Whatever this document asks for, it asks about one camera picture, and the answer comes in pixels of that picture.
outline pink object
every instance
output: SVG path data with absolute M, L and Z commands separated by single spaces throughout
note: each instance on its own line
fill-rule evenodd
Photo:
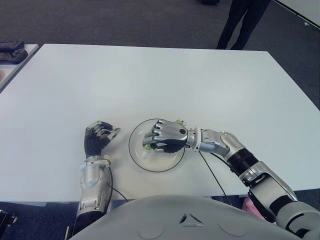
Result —
M 254 203 L 251 201 L 251 199 L 249 197 L 246 197 L 244 199 L 243 205 L 242 205 L 242 210 L 266 221 L 266 219 L 260 214 L 260 212 L 255 207 Z

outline robotic arm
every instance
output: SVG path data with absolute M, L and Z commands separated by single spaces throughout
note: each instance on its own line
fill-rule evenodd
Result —
M 73 235 L 101 218 L 111 200 L 113 177 L 110 162 L 101 156 L 102 149 L 114 139 L 120 128 L 96 121 L 85 129 L 84 151 L 86 160 L 80 167 L 82 196 L 76 214 Z
M 216 153 L 245 186 L 261 215 L 303 239 L 320 235 L 320 212 L 299 202 L 294 191 L 263 161 L 259 161 L 231 133 L 211 129 L 186 129 L 183 124 L 158 120 L 145 135 L 144 145 L 173 153 L 184 146 L 195 152 Z

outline gray carpet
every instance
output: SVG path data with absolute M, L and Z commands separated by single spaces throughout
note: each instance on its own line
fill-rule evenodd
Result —
M 213 49 L 231 1 L 0 0 L 0 41 Z M 245 50 L 268 51 L 320 108 L 320 31 L 304 23 L 272 1 Z

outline person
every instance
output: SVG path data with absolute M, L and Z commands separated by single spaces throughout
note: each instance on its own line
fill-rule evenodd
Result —
M 239 37 L 231 48 L 231 50 L 242 50 L 262 15 L 265 13 L 269 3 L 270 0 L 232 0 L 229 17 L 216 49 L 227 48 L 237 24 L 245 14 Z

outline floor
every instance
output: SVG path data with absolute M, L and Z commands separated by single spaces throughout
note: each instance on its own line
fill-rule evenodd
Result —
M 200 0 L 2 0 L 0 42 L 214 49 L 231 1 L 211 6 Z M 271 1 L 244 50 L 268 51 L 320 109 L 320 31 L 305 23 Z M 296 194 L 320 210 L 320 189 Z M 243 201 L 237 196 L 229 200 L 239 208 Z M 0 209 L 19 216 L 3 240 L 63 239 L 66 226 L 75 220 L 77 205 L 0 202 Z

